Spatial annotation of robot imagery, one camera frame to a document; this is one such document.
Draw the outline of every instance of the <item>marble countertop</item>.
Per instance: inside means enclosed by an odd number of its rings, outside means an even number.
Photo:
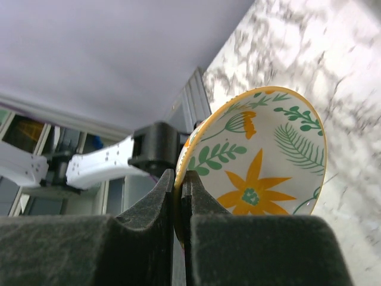
[[[315,106],[329,165],[314,214],[361,286],[381,273],[381,13],[369,1],[256,0],[204,74],[212,111],[267,85]]]

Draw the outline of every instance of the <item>white ceiling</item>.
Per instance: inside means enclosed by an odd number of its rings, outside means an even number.
[[[252,2],[0,0],[0,100],[111,128],[150,124]]]

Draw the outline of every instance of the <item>green leaf pattern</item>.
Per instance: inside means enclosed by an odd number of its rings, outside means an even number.
[[[324,174],[324,148],[315,146],[306,137],[300,135],[288,123],[275,130],[278,147],[294,166],[322,176]]]
[[[263,96],[259,99],[259,101],[251,101],[250,100],[250,101],[247,101],[246,103],[243,103],[243,104],[238,103],[238,102],[232,104],[231,106],[229,106],[229,108],[226,110],[226,112],[221,116],[221,118],[223,118],[225,115],[227,115],[227,114],[229,114],[235,110],[242,110],[242,109],[247,109],[247,108],[255,109],[258,106],[266,106],[268,101],[276,102],[276,101],[282,101],[282,100],[290,99],[290,97],[287,97],[287,94],[277,94],[276,96],[272,96],[272,95],[266,95],[263,92],[257,92],[256,94],[254,94],[253,98],[258,98],[261,95],[263,95]]]
[[[192,156],[189,161],[188,170],[195,170],[199,176],[207,176],[211,170],[220,170],[223,163],[234,160],[237,154],[245,154],[247,149],[243,146],[233,144],[229,147],[229,142],[221,146],[216,144],[211,150],[209,146],[205,146],[198,154],[198,162],[196,165],[196,157]]]
[[[319,136],[323,136],[323,131],[321,129],[319,120],[315,119],[313,120],[311,118],[311,111],[306,110],[303,113],[299,112],[298,106],[293,106],[289,110],[285,110],[283,107],[277,107],[274,109],[275,112],[283,112],[285,116],[288,116],[289,121],[296,121],[298,119],[302,119],[301,123],[303,124],[300,126],[300,130],[302,131],[309,131],[311,129],[318,129],[319,131],[317,134]]]

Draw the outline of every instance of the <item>ceramic bowl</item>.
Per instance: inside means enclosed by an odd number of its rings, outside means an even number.
[[[245,92],[202,122],[176,167],[187,170],[234,215],[310,214],[324,180],[326,138],[313,106],[278,86]]]

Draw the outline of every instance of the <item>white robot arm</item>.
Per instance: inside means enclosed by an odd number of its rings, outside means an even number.
[[[0,175],[19,186],[36,188],[45,179],[48,161],[44,156],[32,155],[12,145],[0,142]]]
[[[66,184],[76,189],[91,186],[128,174],[147,174],[130,166],[134,141],[131,136],[113,146],[86,155],[74,155],[68,163]],[[44,156],[36,156],[0,142],[0,176],[19,186],[38,188],[46,178],[49,164]]]

